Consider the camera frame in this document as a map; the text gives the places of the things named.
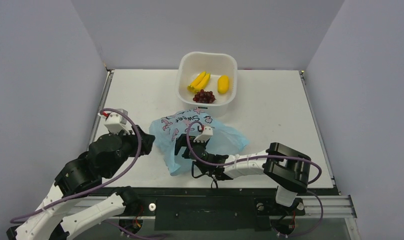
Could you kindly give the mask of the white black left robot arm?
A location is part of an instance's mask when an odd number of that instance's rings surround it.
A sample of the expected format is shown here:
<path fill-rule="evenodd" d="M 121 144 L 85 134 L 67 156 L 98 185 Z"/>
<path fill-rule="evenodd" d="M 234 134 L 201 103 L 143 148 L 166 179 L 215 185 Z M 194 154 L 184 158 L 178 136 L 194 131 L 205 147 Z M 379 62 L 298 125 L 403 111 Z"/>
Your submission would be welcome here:
<path fill-rule="evenodd" d="M 130 157 L 148 155 L 155 136 L 140 127 L 137 133 L 121 130 L 107 133 L 92 142 L 88 151 L 69 161 L 55 177 L 48 194 L 20 225 L 6 231 L 10 240 L 70 240 L 107 218 L 133 215 L 139 209 L 139 197 L 130 186 L 118 187 L 103 202 L 72 216 L 67 213 L 112 178 Z"/>

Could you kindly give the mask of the dark red fake fruit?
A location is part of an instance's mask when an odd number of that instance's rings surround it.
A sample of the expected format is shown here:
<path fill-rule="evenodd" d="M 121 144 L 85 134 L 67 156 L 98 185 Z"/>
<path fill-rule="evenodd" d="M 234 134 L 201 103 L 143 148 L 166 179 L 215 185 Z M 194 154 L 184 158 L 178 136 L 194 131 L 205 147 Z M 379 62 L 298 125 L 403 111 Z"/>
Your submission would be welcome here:
<path fill-rule="evenodd" d="M 212 104 L 216 100 L 216 97 L 212 91 L 201 89 L 194 95 L 192 100 L 196 103 Z"/>

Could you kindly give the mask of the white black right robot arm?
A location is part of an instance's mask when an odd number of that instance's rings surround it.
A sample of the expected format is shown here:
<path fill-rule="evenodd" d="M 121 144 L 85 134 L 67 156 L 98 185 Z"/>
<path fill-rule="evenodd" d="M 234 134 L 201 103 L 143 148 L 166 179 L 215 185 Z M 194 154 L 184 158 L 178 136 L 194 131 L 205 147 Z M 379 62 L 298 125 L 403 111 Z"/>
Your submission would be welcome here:
<path fill-rule="evenodd" d="M 273 209 L 279 213 L 302 212 L 303 201 L 297 197 L 308 190 L 311 159 L 288 146 L 273 142 L 269 148 L 248 155 L 221 155 L 207 152 L 207 141 L 182 134 L 175 143 L 174 154 L 191 160 L 191 167 L 198 168 L 201 176 L 219 181 L 231 181 L 243 176 L 265 175 L 277 183 Z"/>

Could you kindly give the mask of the yellow fake fruit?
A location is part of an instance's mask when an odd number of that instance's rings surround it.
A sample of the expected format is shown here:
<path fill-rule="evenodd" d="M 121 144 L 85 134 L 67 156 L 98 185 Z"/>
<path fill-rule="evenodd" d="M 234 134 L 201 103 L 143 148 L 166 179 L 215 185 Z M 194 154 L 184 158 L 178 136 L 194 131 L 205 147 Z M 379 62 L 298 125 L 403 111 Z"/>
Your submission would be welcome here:
<path fill-rule="evenodd" d="M 226 94 L 230 87 L 230 79 L 227 75 L 222 75 L 217 80 L 217 92 L 221 95 Z"/>
<path fill-rule="evenodd" d="M 211 79 L 211 74 L 206 71 L 201 72 L 191 84 L 187 86 L 187 90 L 192 93 L 197 93 L 200 90 L 204 89 Z"/>

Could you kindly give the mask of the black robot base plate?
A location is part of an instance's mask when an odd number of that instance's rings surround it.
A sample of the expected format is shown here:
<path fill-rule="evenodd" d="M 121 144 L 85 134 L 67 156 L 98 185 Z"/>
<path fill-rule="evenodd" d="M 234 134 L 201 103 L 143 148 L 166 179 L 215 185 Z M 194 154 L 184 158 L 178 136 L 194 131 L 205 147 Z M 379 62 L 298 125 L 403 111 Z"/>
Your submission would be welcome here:
<path fill-rule="evenodd" d="M 154 217 L 156 231 L 270 231 L 305 210 L 275 204 L 274 188 L 135 187 L 138 204 L 122 217 Z"/>

